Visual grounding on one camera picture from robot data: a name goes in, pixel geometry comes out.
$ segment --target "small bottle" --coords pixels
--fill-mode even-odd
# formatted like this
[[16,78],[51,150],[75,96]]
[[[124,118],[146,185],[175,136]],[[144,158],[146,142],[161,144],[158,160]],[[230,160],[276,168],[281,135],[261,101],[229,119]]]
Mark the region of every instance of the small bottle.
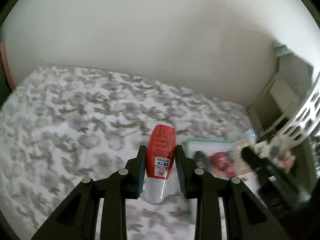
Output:
[[176,131],[170,125],[154,127],[146,154],[146,188],[144,197],[148,202],[159,203],[169,178],[176,151]]

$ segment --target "bed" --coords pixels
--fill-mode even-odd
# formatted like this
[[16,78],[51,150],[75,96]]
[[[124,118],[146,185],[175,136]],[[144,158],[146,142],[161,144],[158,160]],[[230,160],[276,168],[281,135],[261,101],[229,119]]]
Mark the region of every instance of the bed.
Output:
[[[84,176],[123,168],[159,123],[175,127],[178,144],[251,128],[242,106],[187,88],[88,68],[36,69],[0,111],[0,209],[20,239]],[[194,238],[174,169],[163,202],[147,203],[143,193],[126,202],[128,239]]]

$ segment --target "bottle cap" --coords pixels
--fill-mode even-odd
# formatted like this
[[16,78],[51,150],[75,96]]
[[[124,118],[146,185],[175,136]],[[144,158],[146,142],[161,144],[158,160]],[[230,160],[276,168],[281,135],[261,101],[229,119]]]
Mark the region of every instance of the bottle cap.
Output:
[[150,203],[159,203],[164,198],[165,179],[146,179],[146,188],[144,190],[144,198]]

